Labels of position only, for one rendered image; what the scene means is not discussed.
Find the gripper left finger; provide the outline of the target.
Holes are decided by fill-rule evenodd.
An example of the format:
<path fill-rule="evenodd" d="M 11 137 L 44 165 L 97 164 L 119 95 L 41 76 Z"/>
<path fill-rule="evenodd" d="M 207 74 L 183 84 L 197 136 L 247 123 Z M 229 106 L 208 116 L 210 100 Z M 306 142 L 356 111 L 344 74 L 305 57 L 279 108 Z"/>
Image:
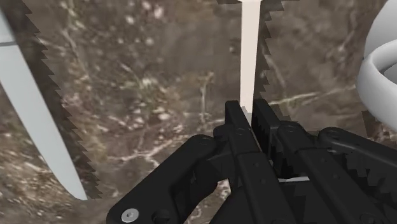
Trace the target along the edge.
<path fill-rule="evenodd" d="M 297 224 L 237 101 L 226 102 L 212 137 L 189 138 L 109 210 L 106 224 L 183 224 L 224 179 L 235 189 L 212 224 Z"/>

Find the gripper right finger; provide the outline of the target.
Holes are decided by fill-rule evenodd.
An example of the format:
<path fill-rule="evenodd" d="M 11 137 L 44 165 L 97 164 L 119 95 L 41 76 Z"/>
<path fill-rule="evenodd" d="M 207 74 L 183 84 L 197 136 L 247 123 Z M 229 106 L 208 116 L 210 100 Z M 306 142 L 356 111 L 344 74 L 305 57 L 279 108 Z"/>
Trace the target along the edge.
<path fill-rule="evenodd" d="M 336 127 L 314 136 L 264 99 L 252 125 L 276 175 L 307 176 L 338 224 L 397 224 L 397 150 Z"/>

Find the pale grey knife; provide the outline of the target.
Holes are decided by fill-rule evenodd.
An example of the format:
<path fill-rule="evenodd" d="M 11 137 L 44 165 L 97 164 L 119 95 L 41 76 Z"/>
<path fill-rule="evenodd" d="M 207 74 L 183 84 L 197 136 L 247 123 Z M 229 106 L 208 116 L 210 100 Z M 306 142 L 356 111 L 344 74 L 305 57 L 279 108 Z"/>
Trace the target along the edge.
<path fill-rule="evenodd" d="M 73 197 L 87 200 L 87 194 L 65 142 L 1 9 L 0 85 L 59 183 Z"/>

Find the cream stick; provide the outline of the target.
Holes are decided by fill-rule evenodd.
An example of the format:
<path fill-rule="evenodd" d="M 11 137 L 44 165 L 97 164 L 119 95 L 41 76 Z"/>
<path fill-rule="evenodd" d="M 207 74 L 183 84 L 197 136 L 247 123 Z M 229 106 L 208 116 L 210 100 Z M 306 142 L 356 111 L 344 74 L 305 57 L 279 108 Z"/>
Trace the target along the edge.
<path fill-rule="evenodd" d="M 261 0 L 239 1 L 242 5 L 239 103 L 251 124 Z"/>

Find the white cup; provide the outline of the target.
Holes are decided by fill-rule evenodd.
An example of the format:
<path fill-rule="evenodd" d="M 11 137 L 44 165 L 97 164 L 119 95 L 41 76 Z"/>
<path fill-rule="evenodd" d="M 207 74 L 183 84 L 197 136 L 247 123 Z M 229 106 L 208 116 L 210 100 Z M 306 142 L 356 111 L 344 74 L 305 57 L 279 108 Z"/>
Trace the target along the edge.
<path fill-rule="evenodd" d="M 367 110 L 397 132 L 397 0 L 386 0 L 370 27 L 356 89 Z"/>

